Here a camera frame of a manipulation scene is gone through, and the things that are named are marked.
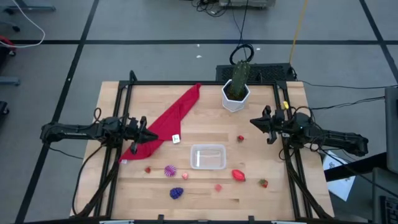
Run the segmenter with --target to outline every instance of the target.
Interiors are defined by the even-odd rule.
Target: wooden table
[[[112,116],[117,86],[118,82],[102,84],[97,107],[102,109],[103,118]],[[147,116],[149,126],[190,87],[135,85],[130,116]],[[243,110],[236,113],[223,108],[221,87],[203,85],[200,88],[200,99],[182,121],[180,144],[164,142],[150,158],[121,164],[113,219],[155,220],[158,214],[164,214],[166,220],[247,220],[249,215],[254,215],[256,220],[294,220],[285,164],[278,158],[282,141],[279,137],[274,144],[268,145],[268,135],[262,134],[249,122],[250,119],[261,116],[265,105],[275,109],[272,87],[249,86],[251,95],[248,102]],[[307,106],[301,82],[288,82],[288,88],[292,106]],[[246,139],[237,143],[238,135],[243,135]],[[124,143],[123,151],[130,143]],[[211,143],[225,146],[226,169],[193,170],[190,167],[191,146]],[[89,141],[85,157],[98,146],[99,142]],[[83,170],[76,196],[78,211],[98,188],[104,152],[105,149],[97,153]],[[302,149],[302,162],[308,189],[325,211],[333,216],[320,156],[316,152]],[[169,164],[177,168],[175,177],[164,175],[164,167]],[[147,166],[151,166],[150,174],[144,172]],[[242,170],[247,181],[233,180],[232,169]],[[183,172],[189,173],[188,180],[181,178]],[[257,184],[262,178],[269,182],[266,189]],[[214,190],[215,184],[223,186],[221,192]],[[170,189],[174,187],[184,188],[182,197],[177,200],[169,196]],[[304,217],[299,189],[297,193]],[[107,197],[108,194],[105,193],[101,214],[104,214]]]

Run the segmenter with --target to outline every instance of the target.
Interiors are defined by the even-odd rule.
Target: transparent plastic tray
[[[225,169],[226,150],[221,144],[196,144],[191,147],[191,167],[194,169]]]

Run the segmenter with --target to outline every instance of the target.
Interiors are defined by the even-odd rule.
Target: red towel
[[[139,144],[135,155],[129,148],[119,161],[145,159],[151,156],[164,141],[171,141],[173,135],[179,134],[181,138],[181,120],[199,100],[199,88],[199,83],[191,87],[148,128],[159,136],[158,140]]]

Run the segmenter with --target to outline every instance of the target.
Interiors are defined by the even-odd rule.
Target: strawberry
[[[236,139],[238,140],[238,142],[243,142],[244,137],[243,136],[238,136]]]
[[[145,172],[146,172],[147,174],[149,174],[149,173],[150,173],[150,167],[146,167],[146,168],[145,168]]]
[[[260,185],[261,187],[267,188],[267,186],[268,186],[268,181],[267,181],[266,179],[261,179],[261,180],[259,181],[259,185]]]

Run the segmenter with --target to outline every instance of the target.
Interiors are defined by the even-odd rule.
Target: cactus
[[[241,101],[245,97],[245,84],[250,72],[249,62],[239,61],[232,74],[232,82],[229,85],[226,94],[229,100]]]

